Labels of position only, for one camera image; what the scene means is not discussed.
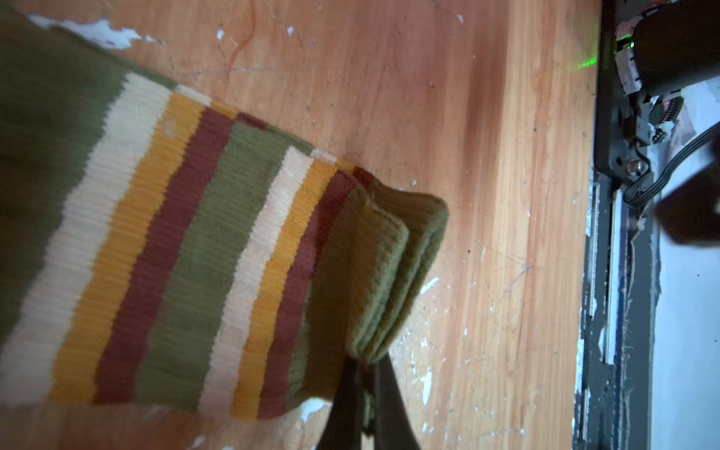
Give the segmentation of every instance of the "green light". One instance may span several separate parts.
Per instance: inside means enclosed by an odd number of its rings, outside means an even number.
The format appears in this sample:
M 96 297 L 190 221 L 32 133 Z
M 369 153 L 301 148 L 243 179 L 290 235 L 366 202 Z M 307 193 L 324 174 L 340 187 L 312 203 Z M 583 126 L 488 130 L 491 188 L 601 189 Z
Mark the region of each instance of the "green light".
M 588 68 L 588 67 L 590 67 L 590 66 L 594 66 L 594 65 L 597 64 L 597 63 L 598 63 L 598 59 L 597 59 L 597 58 L 591 58 L 591 59 L 585 61 L 584 63 L 581 63 L 577 68 L 578 68 L 578 69 Z

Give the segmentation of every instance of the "white paint chip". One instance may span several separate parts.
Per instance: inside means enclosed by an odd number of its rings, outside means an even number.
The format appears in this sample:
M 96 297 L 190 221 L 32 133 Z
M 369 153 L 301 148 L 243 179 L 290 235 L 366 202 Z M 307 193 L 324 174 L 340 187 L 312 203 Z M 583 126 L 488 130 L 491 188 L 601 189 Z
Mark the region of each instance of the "white paint chip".
M 430 392 L 433 389 L 433 372 L 430 372 L 428 367 L 428 373 L 423 377 L 423 405 L 427 406 L 430 400 Z
M 429 291 L 430 289 L 433 289 L 433 286 L 435 286 L 435 285 L 437 284 L 437 282 L 439 282 L 439 281 L 440 281 L 440 277 L 439 277 L 439 276 L 436 276 L 435 278 L 433 278 L 432 280 L 430 280 L 425 286 L 423 286 L 422 288 L 420 288 L 420 295 L 425 294 L 425 293 L 426 293 L 427 291 Z
M 114 30 L 110 28 L 110 21 L 108 19 L 100 19 L 91 24 L 79 24 L 77 22 L 73 22 L 72 20 L 58 22 L 57 20 L 48 19 L 47 17 L 36 14 L 31 14 L 27 18 L 44 30 L 55 26 L 61 27 L 68 31 L 72 31 L 76 35 L 83 37 L 85 40 L 88 40 L 101 48 L 109 50 L 127 50 L 132 47 L 132 42 L 134 40 L 158 42 L 154 37 L 140 36 L 138 32 L 132 28 Z
M 306 401 L 300 405 L 302 410 L 300 411 L 300 420 L 302 420 L 303 423 L 307 423 L 307 419 L 310 418 L 311 415 L 315 414 L 317 411 L 323 409 L 326 405 L 329 405 L 330 403 L 324 401 L 321 398 L 309 398 Z
M 585 362 L 585 339 L 577 340 L 577 357 L 575 363 L 575 393 L 580 394 L 582 390 L 582 364 Z
M 605 361 L 605 327 L 600 330 L 600 338 L 598 338 L 598 348 L 600 349 L 600 360 Z
M 192 446 L 190 447 L 190 450 L 200 447 L 203 442 L 205 442 L 205 436 L 196 437 L 195 440 L 192 441 Z

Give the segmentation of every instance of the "white wall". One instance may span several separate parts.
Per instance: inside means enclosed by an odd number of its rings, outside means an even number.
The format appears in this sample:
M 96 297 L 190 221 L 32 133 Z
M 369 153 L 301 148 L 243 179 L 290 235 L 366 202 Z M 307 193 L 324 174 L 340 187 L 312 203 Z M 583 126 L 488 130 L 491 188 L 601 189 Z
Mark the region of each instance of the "white wall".
M 697 132 L 720 121 L 719 92 L 720 78 L 683 89 Z M 700 150 L 680 165 L 664 192 L 710 162 Z M 660 262 L 652 450 L 720 449 L 720 249 L 679 246 L 663 233 Z

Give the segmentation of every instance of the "black cable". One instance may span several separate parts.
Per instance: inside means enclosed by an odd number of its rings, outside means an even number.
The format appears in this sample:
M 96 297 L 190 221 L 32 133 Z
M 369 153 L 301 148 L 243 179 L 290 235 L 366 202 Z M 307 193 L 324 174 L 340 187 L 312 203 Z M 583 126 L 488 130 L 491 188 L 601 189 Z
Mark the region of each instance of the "black cable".
M 667 109 L 665 110 L 665 114 L 660 120 L 660 124 L 662 124 L 663 122 L 672 122 L 673 120 L 677 119 L 680 115 L 680 110 L 683 108 L 684 103 L 685 99 L 680 95 L 670 99 L 670 101 L 667 103 Z
M 662 174 L 658 177 L 657 181 L 648 186 L 647 189 L 643 189 L 643 186 L 646 184 L 648 179 L 652 178 L 652 172 L 645 172 L 637 181 L 625 189 L 625 192 L 623 193 L 623 200 L 625 203 L 630 204 L 635 208 L 642 208 L 645 206 L 650 202 L 650 200 L 652 200 L 653 197 L 662 191 L 662 188 L 667 186 L 672 173 L 680 166 L 680 164 L 683 163 L 683 161 L 688 159 L 688 156 L 695 153 L 696 150 L 707 144 L 711 139 L 717 138 L 719 135 L 720 122 L 717 122 L 715 125 L 702 132 L 699 136 L 683 147 L 683 149 L 680 150 L 680 152 L 675 155 L 669 163 L 667 163 L 667 167 L 665 167 L 665 170 L 662 171 Z
M 647 164 L 647 170 L 645 171 L 645 173 L 650 172 L 650 171 L 652 170 L 652 161 L 650 161 L 650 158 L 648 158 L 647 156 L 645 156 L 645 155 L 640 151 L 640 149 L 638 148 L 637 144 L 635 144 L 634 147 L 635 147 L 635 154 L 637 155 L 637 157 L 640 158 L 640 159 L 642 159 L 642 161 Z
M 680 116 L 680 110 L 683 108 L 684 103 L 685 99 L 680 95 L 673 99 L 670 99 L 670 101 L 667 103 L 667 110 L 663 114 L 660 123 L 655 128 L 655 135 L 652 137 L 653 144 L 658 144 L 665 140 L 665 138 L 667 137 L 667 133 L 662 128 L 660 128 L 660 125 L 665 122 L 674 122 Z

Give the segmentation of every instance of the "wooden table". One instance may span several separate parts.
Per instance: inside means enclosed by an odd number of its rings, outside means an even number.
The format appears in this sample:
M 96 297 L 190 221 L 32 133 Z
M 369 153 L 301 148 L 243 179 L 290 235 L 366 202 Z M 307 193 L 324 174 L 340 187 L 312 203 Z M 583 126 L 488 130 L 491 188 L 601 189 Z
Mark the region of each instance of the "wooden table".
M 14 5 L 149 35 L 162 42 L 122 54 L 443 197 L 449 229 L 428 282 L 439 280 L 391 351 L 421 446 L 571 447 L 595 101 L 582 63 L 599 0 Z M 0 436 L 14 449 L 309 449 L 328 410 L 242 423 L 52 406 L 3 411 Z

